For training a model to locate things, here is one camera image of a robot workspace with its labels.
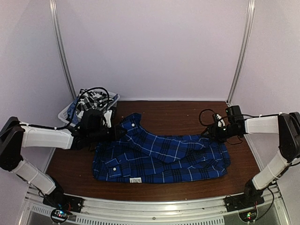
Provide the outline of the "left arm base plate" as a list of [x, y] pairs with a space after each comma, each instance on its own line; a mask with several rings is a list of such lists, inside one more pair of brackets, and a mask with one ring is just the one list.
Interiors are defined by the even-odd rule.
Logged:
[[46, 195], [43, 204], [52, 206], [64, 211], [80, 213], [83, 207], [83, 198], [71, 195]]

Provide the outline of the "blue plaid long sleeve shirt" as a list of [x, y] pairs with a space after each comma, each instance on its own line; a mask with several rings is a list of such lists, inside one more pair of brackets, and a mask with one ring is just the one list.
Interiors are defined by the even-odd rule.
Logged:
[[202, 135], [155, 135], [133, 113], [119, 122], [127, 133], [97, 145], [93, 178], [122, 183], [166, 184], [215, 179], [231, 164], [223, 143]]

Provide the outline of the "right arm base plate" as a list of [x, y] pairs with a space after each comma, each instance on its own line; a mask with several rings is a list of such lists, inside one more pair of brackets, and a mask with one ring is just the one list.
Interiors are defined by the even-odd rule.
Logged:
[[246, 196], [245, 194], [239, 195], [227, 195], [224, 198], [224, 203], [227, 212], [232, 212], [236, 210], [243, 210], [251, 207], [255, 207], [255, 204], [263, 204], [264, 198], [262, 196], [258, 196], [255, 198], [251, 198]]

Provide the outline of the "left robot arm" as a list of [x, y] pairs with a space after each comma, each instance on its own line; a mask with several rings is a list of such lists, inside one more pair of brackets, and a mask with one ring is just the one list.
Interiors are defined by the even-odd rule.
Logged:
[[111, 125], [112, 111], [105, 113], [88, 110], [80, 122], [72, 127], [43, 127], [21, 123], [10, 117], [0, 132], [0, 167], [15, 173], [24, 181], [35, 186], [51, 204], [63, 208], [67, 197], [60, 184], [40, 171], [21, 155], [26, 147], [49, 147], [65, 150], [81, 150], [96, 142], [116, 141], [127, 133], [120, 125]]

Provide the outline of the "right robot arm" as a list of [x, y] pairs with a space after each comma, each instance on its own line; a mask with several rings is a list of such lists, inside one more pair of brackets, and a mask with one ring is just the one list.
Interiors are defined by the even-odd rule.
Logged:
[[242, 114], [238, 105], [226, 108], [224, 118], [213, 113], [213, 123], [206, 125], [202, 135], [219, 143], [227, 139], [250, 134], [277, 134], [279, 150], [275, 157], [256, 176], [249, 180], [240, 195], [240, 203], [250, 207], [259, 201], [263, 191], [278, 180], [300, 157], [300, 114], [299, 112], [252, 116]]

